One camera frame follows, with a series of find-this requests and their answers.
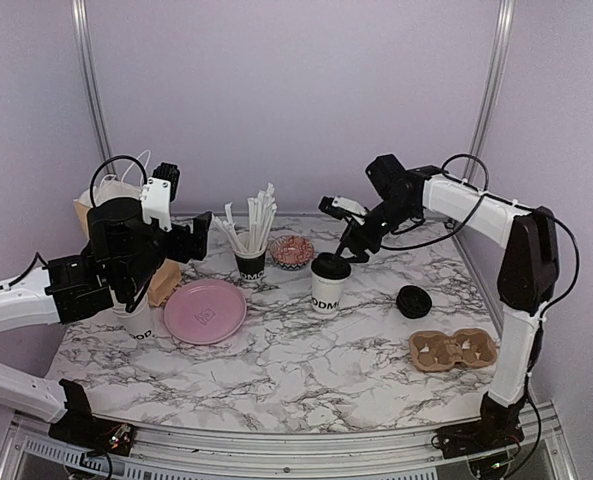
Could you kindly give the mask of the white paper coffee cup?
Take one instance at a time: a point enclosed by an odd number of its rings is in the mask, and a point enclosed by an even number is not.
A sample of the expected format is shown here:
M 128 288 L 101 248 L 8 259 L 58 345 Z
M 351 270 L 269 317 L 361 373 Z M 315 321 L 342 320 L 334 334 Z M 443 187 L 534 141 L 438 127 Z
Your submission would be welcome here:
M 333 315 L 337 312 L 346 279 L 329 279 L 312 274 L 311 306 L 316 313 Z

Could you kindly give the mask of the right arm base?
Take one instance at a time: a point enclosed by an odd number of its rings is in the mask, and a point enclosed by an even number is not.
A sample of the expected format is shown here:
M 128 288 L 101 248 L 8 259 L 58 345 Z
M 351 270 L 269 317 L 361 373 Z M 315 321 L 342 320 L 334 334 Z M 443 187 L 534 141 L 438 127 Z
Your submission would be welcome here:
M 442 452 L 444 459 L 519 446 L 524 440 L 519 416 L 525 403 L 526 396 L 523 396 L 504 407 L 484 394 L 478 420 L 437 429 L 431 444 Z

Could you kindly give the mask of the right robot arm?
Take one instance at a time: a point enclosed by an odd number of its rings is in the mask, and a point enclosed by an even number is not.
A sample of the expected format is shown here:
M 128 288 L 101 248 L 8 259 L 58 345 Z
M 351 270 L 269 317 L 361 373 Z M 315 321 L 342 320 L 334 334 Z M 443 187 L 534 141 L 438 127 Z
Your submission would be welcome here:
M 479 237 L 497 250 L 492 286 L 502 311 L 500 355 L 480 418 L 471 428 L 472 440 L 491 448 L 517 427 L 529 399 L 547 314 L 573 290 L 556 289 L 561 274 L 558 234 L 564 232 L 572 244 L 577 240 L 549 208 L 504 198 L 487 184 L 477 187 L 446 165 L 407 169 L 387 154 L 375 158 L 365 173 L 380 199 L 376 206 L 340 196 L 319 204 L 321 211 L 346 222 L 337 251 L 350 251 L 350 262 L 367 262 L 386 249 L 386 236 L 426 213 L 454 222 L 450 234 L 461 242 Z

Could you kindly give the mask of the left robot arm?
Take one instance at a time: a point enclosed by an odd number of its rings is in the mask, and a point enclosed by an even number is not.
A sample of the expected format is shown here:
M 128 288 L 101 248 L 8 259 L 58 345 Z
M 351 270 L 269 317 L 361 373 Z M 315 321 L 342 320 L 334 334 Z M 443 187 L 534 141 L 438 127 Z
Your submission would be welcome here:
M 162 163 L 142 180 L 138 197 L 93 201 L 86 214 L 89 239 L 78 255 L 35 257 L 17 278 L 0 283 L 0 333 L 32 325 L 68 325 L 113 307 L 132 314 L 167 260 L 187 263 L 207 254 L 212 215 L 175 224 L 170 204 L 180 170 Z M 65 431 L 82 445 L 101 438 L 82 386 L 38 378 L 0 363 L 0 404 Z

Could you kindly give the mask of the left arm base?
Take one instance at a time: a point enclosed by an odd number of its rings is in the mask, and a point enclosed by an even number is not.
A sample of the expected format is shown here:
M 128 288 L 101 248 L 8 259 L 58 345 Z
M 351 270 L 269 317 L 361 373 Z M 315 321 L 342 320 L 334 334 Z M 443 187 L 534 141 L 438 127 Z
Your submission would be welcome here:
M 64 389 L 66 410 L 60 420 L 50 425 L 48 435 L 101 455 L 127 457 L 132 449 L 135 427 L 95 416 L 81 385 L 66 379 L 61 379 L 59 385 Z

